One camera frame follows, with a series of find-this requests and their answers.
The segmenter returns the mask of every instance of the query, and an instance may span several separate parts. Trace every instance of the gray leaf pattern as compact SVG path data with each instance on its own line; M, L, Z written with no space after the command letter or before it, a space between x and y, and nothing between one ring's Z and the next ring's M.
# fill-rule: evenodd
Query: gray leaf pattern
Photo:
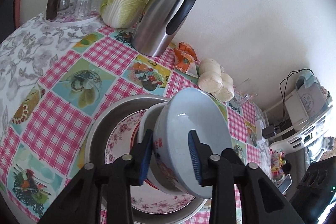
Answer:
M100 20L71 27L53 27L45 23L42 13L15 30L0 44L0 146L3 143L8 117L21 105L22 96L37 80L67 53L84 35L104 26Z

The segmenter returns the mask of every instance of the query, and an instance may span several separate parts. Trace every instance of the pink checkered tablecloth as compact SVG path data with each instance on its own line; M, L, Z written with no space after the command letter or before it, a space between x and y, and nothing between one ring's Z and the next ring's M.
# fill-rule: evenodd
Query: pink checkered tablecloth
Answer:
M83 166L88 131L107 107L131 95L172 98L179 90L197 88L195 79L174 68L171 46L160 57L147 57L132 48L129 35L104 26L78 39L43 73L9 119L0 147L0 189L34 221ZM260 164L260 150L252 138L255 106L216 104L241 159ZM236 187L235 194L241 215ZM186 223L208 223L209 214L206 205ZM106 223L104 207L101 222Z

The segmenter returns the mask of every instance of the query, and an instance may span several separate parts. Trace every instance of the table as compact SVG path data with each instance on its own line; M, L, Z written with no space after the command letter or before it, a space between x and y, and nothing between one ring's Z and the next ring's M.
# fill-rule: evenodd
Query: table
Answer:
M131 31L101 20L56 28L39 14L1 44L0 191L34 221L83 166L86 136L108 106L135 94L171 98L197 88L196 78L174 68L173 44L160 57L146 57L130 45ZM254 138L260 109L214 101L241 159L267 172L269 162L260 153L269 150ZM239 215L237 188L236 206ZM209 208L186 223L208 223Z

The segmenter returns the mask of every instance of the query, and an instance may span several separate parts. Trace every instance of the black cable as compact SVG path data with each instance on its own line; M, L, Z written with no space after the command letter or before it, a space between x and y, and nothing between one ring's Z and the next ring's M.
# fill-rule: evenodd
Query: black cable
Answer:
M283 80L280 82L279 88L280 88L281 98L282 98L282 102L283 102L283 113L282 113L282 120L281 120L281 122L280 122L278 125L274 126L275 129L281 129L281 128L285 125L285 123L286 123L285 95L286 95L286 87L287 87L288 79L289 79L292 75L294 75L294 74L296 74L296 73L299 73L299 72L301 72L301 71L303 71L303 70L309 70L309 71L314 75L314 73L313 73L313 71L312 71L311 69L292 70L292 71L288 74L287 78L283 79ZM285 84L285 89L283 90L283 93L282 93L281 84L282 84L284 81L286 81L286 84Z

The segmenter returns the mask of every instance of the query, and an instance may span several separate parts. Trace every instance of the white bowl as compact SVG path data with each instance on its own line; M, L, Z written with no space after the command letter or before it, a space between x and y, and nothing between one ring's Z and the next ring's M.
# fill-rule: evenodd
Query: white bowl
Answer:
M199 198L211 198L212 186L201 187L195 178L188 146L190 130L196 130L200 142L208 144L214 154L232 148L218 106L195 88L179 91L161 111L154 128L154 153L161 171L178 189Z
M155 123L160 115L163 107L167 104L167 102L159 103L151 106L146 110L145 114L142 116L140 121L137 142L142 142L143 136L148 129L154 130ZM152 153L152 158L150 162L150 166L147 173L147 183L161 190L162 192L169 195L183 195L185 194L181 190L177 189L171 182L169 182L165 176L161 173L156 160L155 155Z

